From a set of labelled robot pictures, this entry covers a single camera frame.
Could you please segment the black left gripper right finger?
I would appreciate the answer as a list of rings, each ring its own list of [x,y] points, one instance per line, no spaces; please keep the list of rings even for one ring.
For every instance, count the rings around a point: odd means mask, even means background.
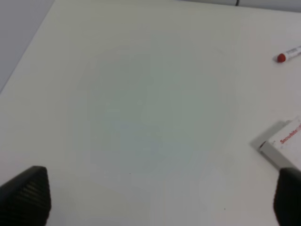
[[[280,226],[301,224],[301,172],[298,169],[280,169],[273,209]]]

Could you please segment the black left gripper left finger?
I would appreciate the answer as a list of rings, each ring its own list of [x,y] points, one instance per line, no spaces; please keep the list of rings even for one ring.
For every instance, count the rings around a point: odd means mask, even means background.
[[[2,226],[45,226],[51,211],[48,171],[32,166],[0,187]]]

